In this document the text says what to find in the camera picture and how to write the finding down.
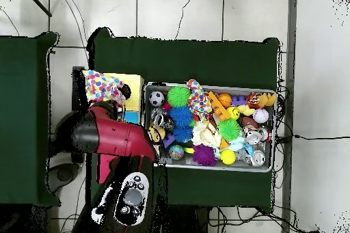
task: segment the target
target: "yellow ball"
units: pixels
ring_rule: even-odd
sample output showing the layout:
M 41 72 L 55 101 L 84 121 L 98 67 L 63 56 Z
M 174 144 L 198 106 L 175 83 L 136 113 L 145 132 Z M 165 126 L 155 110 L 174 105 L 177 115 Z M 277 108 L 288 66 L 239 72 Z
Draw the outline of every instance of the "yellow ball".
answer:
M 241 114 L 236 107 L 228 107 L 227 112 L 233 120 L 238 120 L 239 115 Z
M 220 159 L 225 165 L 231 165 L 236 161 L 236 154 L 232 150 L 223 150 Z

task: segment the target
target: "green table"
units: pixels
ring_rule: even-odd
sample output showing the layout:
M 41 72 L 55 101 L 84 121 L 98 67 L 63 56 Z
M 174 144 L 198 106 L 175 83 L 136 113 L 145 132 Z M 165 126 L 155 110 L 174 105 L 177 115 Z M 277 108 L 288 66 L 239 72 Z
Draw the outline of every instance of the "green table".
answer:
M 200 42 L 112 38 L 108 28 L 89 39 L 90 69 L 139 74 L 145 81 L 276 90 L 279 42 Z M 96 192 L 96 158 L 92 195 Z M 155 168 L 155 177 L 159 168 Z M 168 169 L 168 203 L 199 206 L 259 206 L 269 211 L 272 172 Z

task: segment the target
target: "blue object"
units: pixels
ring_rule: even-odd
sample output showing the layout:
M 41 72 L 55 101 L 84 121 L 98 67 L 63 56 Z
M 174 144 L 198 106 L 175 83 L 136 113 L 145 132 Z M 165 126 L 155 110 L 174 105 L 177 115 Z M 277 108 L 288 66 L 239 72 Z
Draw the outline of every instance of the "blue object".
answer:
M 193 119 L 188 107 L 173 107 L 169 110 L 169 115 L 177 126 L 189 126 Z
M 175 136 L 175 140 L 179 143 L 186 143 L 192 139 L 192 127 L 176 126 L 172 131 L 172 134 Z
M 247 153 L 250 155 L 250 156 L 253 156 L 254 155 L 254 149 L 251 145 L 248 145 L 248 144 L 243 144 L 243 147 L 244 149 L 247 151 Z
M 181 160 L 183 157 L 183 148 L 179 145 L 172 146 L 169 149 L 169 155 L 173 160 Z
M 136 111 L 126 111 L 124 119 L 133 124 L 139 124 L 139 113 Z

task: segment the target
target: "soccer ball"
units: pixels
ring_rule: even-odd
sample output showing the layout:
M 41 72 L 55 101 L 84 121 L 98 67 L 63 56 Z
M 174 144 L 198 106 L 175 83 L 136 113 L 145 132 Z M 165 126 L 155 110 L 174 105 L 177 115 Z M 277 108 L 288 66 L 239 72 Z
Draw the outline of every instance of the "soccer ball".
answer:
M 153 92 L 150 94 L 150 104 L 153 107 L 159 107 L 164 103 L 164 95 L 161 92 Z

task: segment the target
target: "orange toy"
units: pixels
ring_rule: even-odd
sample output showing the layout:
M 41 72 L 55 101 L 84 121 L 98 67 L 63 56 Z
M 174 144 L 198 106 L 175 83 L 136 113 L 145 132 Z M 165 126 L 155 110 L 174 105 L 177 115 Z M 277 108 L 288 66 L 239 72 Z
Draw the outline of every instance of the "orange toy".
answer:
M 216 98 L 214 93 L 209 92 L 208 96 L 211 101 L 211 107 L 213 108 L 213 111 L 215 112 L 215 114 L 219 116 L 219 119 L 222 121 L 228 120 L 230 118 L 230 114 L 228 113 L 228 111 L 225 110 L 225 108 Z
M 229 107 L 232 102 L 231 95 L 229 94 L 219 94 L 217 99 L 222 104 L 222 106 L 226 108 Z
M 214 120 L 209 120 L 208 126 L 206 128 L 209 129 L 212 134 L 218 133 L 217 126 Z M 222 137 L 219 149 L 222 150 L 224 148 L 227 148 L 228 146 L 228 142 Z

